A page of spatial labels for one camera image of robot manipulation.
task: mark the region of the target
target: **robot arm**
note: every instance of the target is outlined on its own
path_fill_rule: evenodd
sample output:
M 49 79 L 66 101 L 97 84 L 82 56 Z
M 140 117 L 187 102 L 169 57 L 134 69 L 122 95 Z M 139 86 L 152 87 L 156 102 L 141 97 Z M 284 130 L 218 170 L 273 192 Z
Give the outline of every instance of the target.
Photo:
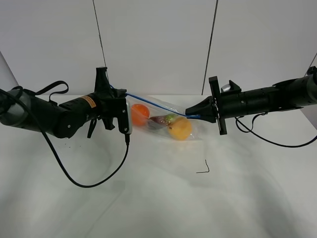
M 118 118 L 119 131 L 132 131 L 130 107 L 125 99 L 126 90 L 111 89 L 106 78 L 106 68 L 97 68 L 95 91 L 91 94 L 57 105 L 45 101 L 32 91 L 17 87 L 9 93 L 20 99 L 37 118 L 45 132 L 57 138 L 70 138 L 78 128 L 91 122 L 90 138 L 98 119 L 102 119 L 107 130 L 114 129 L 113 118 Z M 8 96 L 0 95 L 0 122 L 4 125 L 40 131 L 32 117 Z
M 186 110 L 186 115 L 218 122 L 220 135 L 227 134 L 225 119 L 258 113 L 300 109 L 317 104 L 317 69 L 311 67 L 303 78 L 286 80 L 272 87 L 242 92 L 234 82 L 219 90 L 217 77 L 209 78 L 212 96 Z

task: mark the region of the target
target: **white backdrop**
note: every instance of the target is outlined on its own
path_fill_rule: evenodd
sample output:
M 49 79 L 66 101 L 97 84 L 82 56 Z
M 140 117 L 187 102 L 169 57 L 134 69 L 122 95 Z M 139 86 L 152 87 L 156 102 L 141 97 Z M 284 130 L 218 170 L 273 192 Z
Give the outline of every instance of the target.
M 214 3 L 96 0 L 114 86 L 199 94 Z M 91 0 L 3 0 L 0 30 L 0 49 L 22 86 L 36 90 L 65 80 L 69 94 L 92 91 L 104 61 Z
M 15 86 L 17 82 L 0 51 L 0 89 L 8 91 Z
M 317 59 L 314 60 L 312 65 L 317 66 Z M 308 120 L 314 125 L 314 127 L 317 128 L 317 106 L 312 105 L 309 107 L 305 107 L 302 109 L 302 112 L 308 118 Z
M 201 93 L 215 0 L 95 0 L 109 78 L 143 94 Z
M 92 1 L 1 0 L 0 51 L 18 83 L 37 91 L 57 80 L 93 91 L 103 66 Z
M 303 77 L 317 52 L 316 0 L 220 0 L 208 77 L 242 90 Z

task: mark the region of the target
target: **orange label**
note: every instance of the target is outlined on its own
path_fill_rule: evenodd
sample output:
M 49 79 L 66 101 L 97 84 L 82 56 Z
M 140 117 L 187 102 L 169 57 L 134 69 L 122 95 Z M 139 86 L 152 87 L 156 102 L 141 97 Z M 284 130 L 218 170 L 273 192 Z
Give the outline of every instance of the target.
M 85 99 L 87 101 L 87 103 L 89 103 L 90 107 L 91 108 L 95 108 L 97 105 L 96 103 L 94 102 L 94 100 L 92 100 L 91 97 L 88 97 L 88 96 L 82 96 L 81 98 Z

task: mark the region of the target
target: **clear plastic bag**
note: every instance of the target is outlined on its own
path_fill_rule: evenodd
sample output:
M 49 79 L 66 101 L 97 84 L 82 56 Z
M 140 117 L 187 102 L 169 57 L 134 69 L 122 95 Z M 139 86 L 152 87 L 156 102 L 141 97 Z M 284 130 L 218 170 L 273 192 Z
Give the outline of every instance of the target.
M 131 104 L 133 127 L 180 141 L 199 139 L 199 122 L 186 118 L 184 108 L 150 96 L 130 95 L 127 100 Z

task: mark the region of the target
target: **white table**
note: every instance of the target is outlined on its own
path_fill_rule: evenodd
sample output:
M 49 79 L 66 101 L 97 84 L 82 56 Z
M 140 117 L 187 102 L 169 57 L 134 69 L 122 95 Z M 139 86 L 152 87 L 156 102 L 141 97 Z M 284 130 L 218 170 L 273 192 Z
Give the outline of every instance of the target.
M 59 103 L 76 96 L 55 96 Z M 189 107 L 205 96 L 157 96 Z M 243 119 L 249 123 L 251 117 Z M 317 144 L 280 148 L 201 122 L 201 140 L 178 142 L 135 129 L 122 169 L 97 188 L 67 180 L 40 133 L 0 126 L 1 238 L 268 238 L 317 236 Z M 50 137 L 84 184 L 111 173 L 124 136 L 101 122 L 71 139 Z M 257 119 L 255 131 L 300 144 L 317 131 L 299 111 Z M 207 174 L 197 174 L 210 168 Z

